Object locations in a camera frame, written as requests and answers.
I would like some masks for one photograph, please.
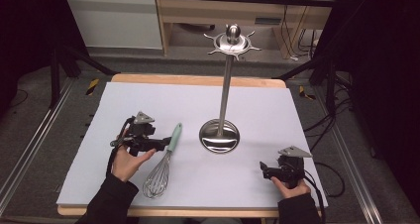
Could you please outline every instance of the whisk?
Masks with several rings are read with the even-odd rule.
[[[169,161],[170,156],[175,150],[175,146],[178,143],[179,136],[182,131],[182,124],[178,123],[173,130],[172,137],[170,139],[169,146],[167,146],[166,154],[157,164],[157,166],[151,171],[149,176],[143,183],[143,194],[148,198],[160,197],[166,190],[167,183],[169,180]]]

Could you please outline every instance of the gray carpet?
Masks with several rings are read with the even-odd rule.
[[[126,72],[222,75],[224,71],[222,63],[211,61],[149,59],[144,62],[135,58],[98,58],[97,60],[111,68]],[[105,76],[90,67],[83,65],[81,67],[83,73],[79,78],[74,79],[73,88],[59,116],[29,166],[3,216],[63,218],[56,212],[55,202],[58,197],[56,188],[63,183],[82,136],[87,131],[88,124],[96,111],[105,83],[110,80],[110,76]],[[236,63],[233,74],[235,76],[271,77],[282,74],[285,70],[288,70],[287,65]],[[99,78],[100,82],[93,95],[87,96],[85,92],[93,78]],[[2,151],[4,151],[0,155],[2,165],[0,178],[3,182],[47,111],[50,99],[49,82],[47,67],[25,76],[19,87],[29,93],[28,99],[11,108],[0,121],[2,128],[0,146],[3,146]],[[311,87],[304,79],[287,82],[287,86],[292,91],[302,127],[307,128],[323,118],[324,113],[318,101],[320,98],[310,100],[299,96],[299,84],[305,85],[307,93],[311,93]],[[340,92],[337,96],[339,101],[347,98],[346,92]],[[409,205],[386,164],[370,157],[366,138],[353,112],[346,109],[338,115],[337,124],[367,182],[383,221],[385,223],[420,223],[418,216]],[[319,134],[322,129],[320,127],[307,135]],[[307,139],[311,146],[317,138],[308,137]],[[364,214],[346,176],[331,134],[327,134],[321,140],[313,154],[316,162],[336,169],[346,183],[346,191],[342,196],[328,197],[330,206],[327,208],[327,221],[330,223],[365,223]],[[327,168],[317,167],[317,170],[326,191],[330,194],[338,193],[341,188],[338,177]]]

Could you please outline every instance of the whisk handle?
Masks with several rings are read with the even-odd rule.
[[[178,123],[175,129],[173,130],[169,146],[167,147],[168,151],[173,152],[173,150],[175,150],[175,146],[178,143],[178,139],[179,139],[179,136],[181,135],[181,131],[182,131],[182,123]]]

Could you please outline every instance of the black sleeve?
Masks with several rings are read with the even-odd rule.
[[[108,174],[98,193],[87,205],[86,213],[76,224],[126,223],[128,209],[138,192],[132,183]]]
[[[315,201],[310,193],[279,201],[278,214],[280,224],[321,223]]]

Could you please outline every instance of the hand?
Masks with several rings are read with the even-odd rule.
[[[139,170],[142,163],[150,159],[156,151],[151,149],[140,157],[133,157],[127,152],[126,146],[121,146],[115,156],[111,172],[123,182],[127,182]]]
[[[292,189],[288,189],[286,185],[284,185],[283,182],[278,180],[278,178],[276,178],[275,176],[271,178],[271,181],[278,188],[278,190],[280,191],[281,195],[284,198],[295,197],[295,196],[299,196],[299,195],[311,192],[311,188],[308,185],[306,185],[303,179],[300,179],[297,182],[297,186]]]

